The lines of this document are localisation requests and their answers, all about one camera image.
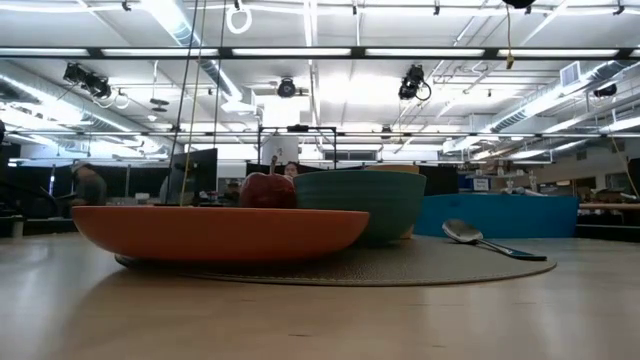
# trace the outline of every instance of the ceiling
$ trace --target ceiling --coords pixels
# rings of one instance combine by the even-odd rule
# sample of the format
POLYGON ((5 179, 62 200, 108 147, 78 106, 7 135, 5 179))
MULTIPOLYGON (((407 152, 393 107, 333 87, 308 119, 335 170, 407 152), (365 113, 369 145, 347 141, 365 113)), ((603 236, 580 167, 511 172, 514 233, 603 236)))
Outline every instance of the ceiling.
MULTIPOLYGON (((196 3, 199 7, 205 4, 204 0, 176 1, 183 3, 186 18, 190 21, 196 3)), ((210 0, 206 2, 206 10, 197 10, 197 33, 206 45, 220 47, 505 47, 508 24, 511 22, 513 46, 636 47, 640 44, 640 36, 637 35, 640 0, 622 1, 626 10, 620 15, 613 15, 616 1, 539 0, 529 15, 511 10, 510 21, 500 0, 357 0, 358 14, 355 16, 352 0, 317 0, 317 11, 309 12, 316 16, 309 15, 313 23, 305 30, 306 1, 310 0, 245 0, 243 6, 262 6, 263 9, 253 8, 252 23, 248 30, 233 34, 224 26, 226 10, 221 9, 221 5, 231 6, 233 1, 210 0), (440 16, 432 15, 434 3, 440 4, 440 16)), ((145 10, 144 4, 129 1, 132 11, 125 12, 119 8, 120 3, 120 0, 3 1, 5 8, 0 7, 0 33, 4 35, 0 39, 0 46, 176 46, 159 21, 145 10)), ((242 17, 243 14, 234 16, 235 26, 242 25, 242 17)), ((62 79, 68 60, 12 59, 10 62, 63 88, 69 88, 62 79)), ((192 119, 198 123, 208 123, 200 125, 203 130, 209 127, 213 129, 216 116, 222 127, 219 131, 255 131, 257 128, 255 115, 229 113, 220 109, 225 101, 215 96, 215 83, 207 74, 199 71, 195 61, 159 61, 155 90, 153 61, 81 60, 79 63, 107 76, 113 88, 120 89, 128 96, 130 102, 126 108, 111 106, 108 111, 143 127, 168 130, 177 122, 180 114, 183 125, 192 119), (180 109, 181 86, 184 83, 187 84, 186 97, 180 109), (148 115, 154 114, 151 111, 153 105, 149 103, 151 97, 170 102, 168 111, 155 114, 158 119, 153 122, 148 119, 148 115)), ((474 118, 491 117, 522 102, 526 96, 557 81, 559 71, 570 63, 516 59, 511 70, 506 70, 504 62, 478 63, 477 60, 442 63, 436 60, 314 60, 312 66, 303 59, 223 60, 220 66, 235 85, 255 92, 258 105, 275 98, 275 85, 283 77, 292 77, 298 87, 310 88, 310 71, 313 69, 316 85, 314 95, 319 105, 318 124, 337 126, 344 131, 367 132, 380 131, 383 125, 393 125, 396 131, 417 132, 433 129, 480 131, 479 125, 473 122, 474 118), (415 106, 417 102, 400 101, 397 96, 400 80, 412 64, 423 66, 433 90, 432 98, 420 106, 415 106)), ((636 88, 640 85, 637 73, 633 69, 617 77, 618 98, 591 99, 589 110, 637 92, 636 88)), ((72 88, 70 91, 91 102, 88 94, 81 89, 72 88)), ((536 127, 540 119, 551 119, 556 123, 588 110, 583 94, 565 100, 527 120, 528 126, 523 129, 541 131, 543 129, 536 127)), ((123 101, 124 97, 121 97, 116 104, 122 104, 123 101)), ((311 124, 313 116, 309 98, 305 101, 300 121, 311 124)), ((209 143, 211 139, 196 137, 193 141, 209 143)), ((255 141, 255 137, 225 137, 219 141, 250 143, 255 141)), ((350 138, 341 141, 365 143, 381 140, 350 138)), ((440 144, 443 141, 445 139, 424 138, 412 144, 440 144)), ((499 147, 501 144, 494 143, 492 146, 499 147)))

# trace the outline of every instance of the round placemat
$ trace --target round placemat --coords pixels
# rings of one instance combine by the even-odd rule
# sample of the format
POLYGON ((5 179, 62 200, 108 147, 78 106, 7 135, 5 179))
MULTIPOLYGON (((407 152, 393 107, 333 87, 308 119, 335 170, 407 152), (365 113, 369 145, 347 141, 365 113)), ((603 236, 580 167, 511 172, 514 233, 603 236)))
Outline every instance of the round placemat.
POLYGON ((393 247, 352 247, 322 259, 282 265, 222 266, 116 256, 129 268, 212 280, 322 286, 448 285, 511 279, 553 269, 554 261, 515 260, 486 248, 414 236, 393 247))

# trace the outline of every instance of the spoon handle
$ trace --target spoon handle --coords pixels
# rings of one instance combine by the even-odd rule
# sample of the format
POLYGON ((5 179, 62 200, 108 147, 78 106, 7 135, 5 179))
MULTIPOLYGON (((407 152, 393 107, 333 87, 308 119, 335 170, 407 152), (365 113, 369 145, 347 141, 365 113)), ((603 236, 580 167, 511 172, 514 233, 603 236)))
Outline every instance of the spoon handle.
POLYGON ((524 252, 524 251, 520 251, 520 250, 516 250, 516 249, 512 249, 512 248, 508 248, 506 246, 502 246, 502 245, 498 245, 486 240, 478 240, 478 242, 487 245, 497 251, 499 251, 500 253, 514 258, 514 259, 518 259, 518 260, 529 260, 529 261, 546 261, 547 257, 544 255, 534 255, 534 254, 530 254, 528 252, 524 252))

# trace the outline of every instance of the orange bowl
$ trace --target orange bowl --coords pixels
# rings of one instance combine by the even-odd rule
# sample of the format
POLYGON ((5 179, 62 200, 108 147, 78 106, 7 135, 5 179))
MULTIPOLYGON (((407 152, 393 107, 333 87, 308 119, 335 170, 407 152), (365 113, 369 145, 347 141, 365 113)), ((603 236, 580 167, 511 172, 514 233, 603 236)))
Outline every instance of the orange bowl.
POLYGON ((369 221, 355 211, 75 207, 78 230, 99 247, 158 260, 302 260, 351 245, 369 221))

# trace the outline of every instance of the wall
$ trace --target wall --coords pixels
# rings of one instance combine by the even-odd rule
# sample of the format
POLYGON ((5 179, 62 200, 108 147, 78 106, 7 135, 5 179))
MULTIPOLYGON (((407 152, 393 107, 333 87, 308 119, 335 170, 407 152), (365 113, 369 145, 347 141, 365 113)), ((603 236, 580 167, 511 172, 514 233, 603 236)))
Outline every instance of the wall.
MULTIPOLYGON (((596 187, 606 187, 606 175, 625 172, 628 159, 640 157, 640 140, 625 140, 625 151, 616 154, 611 151, 606 142, 602 146, 587 148, 587 158, 576 160, 575 153, 556 160, 555 164, 545 165, 542 169, 534 170, 538 184, 562 180, 596 178, 596 187)), ((527 177, 518 178, 515 184, 525 186, 529 182, 527 177)))

